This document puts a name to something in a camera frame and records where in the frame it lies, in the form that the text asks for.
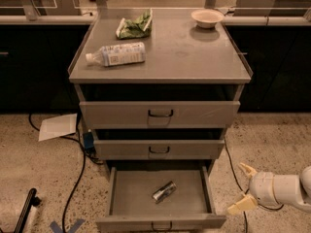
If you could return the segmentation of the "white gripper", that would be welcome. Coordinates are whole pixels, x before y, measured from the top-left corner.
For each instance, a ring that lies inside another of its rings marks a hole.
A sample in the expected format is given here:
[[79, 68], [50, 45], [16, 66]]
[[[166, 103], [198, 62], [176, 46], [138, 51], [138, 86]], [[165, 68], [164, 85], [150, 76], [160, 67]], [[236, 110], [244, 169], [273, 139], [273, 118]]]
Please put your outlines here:
[[242, 193], [237, 201], [227, 208], [227, 212], [234, 216], [245, 211], [253, 210], [258, 202], [264, 206], [299, 204], [300, 181], [298, 175], [275, 175], [272, 172], [257, 172], [257, 170], [243, 162], [239, 168], [249, 180], [249, 190], [252, 194]]

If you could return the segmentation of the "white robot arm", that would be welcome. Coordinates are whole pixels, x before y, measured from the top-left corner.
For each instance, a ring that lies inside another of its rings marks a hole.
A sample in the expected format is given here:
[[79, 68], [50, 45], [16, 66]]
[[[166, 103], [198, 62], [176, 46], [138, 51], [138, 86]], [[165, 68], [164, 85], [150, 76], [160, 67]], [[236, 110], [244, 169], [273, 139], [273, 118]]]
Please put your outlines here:
[[230, 215], [253, 210], [258, 205], [290, 205], [306, 213], [311, 212], [311, 167], [300, 175], [276, 175], [272, 172], [258, 172], [253, 167], [239, 164], [249, 179], [249, 193], [227, 208]]

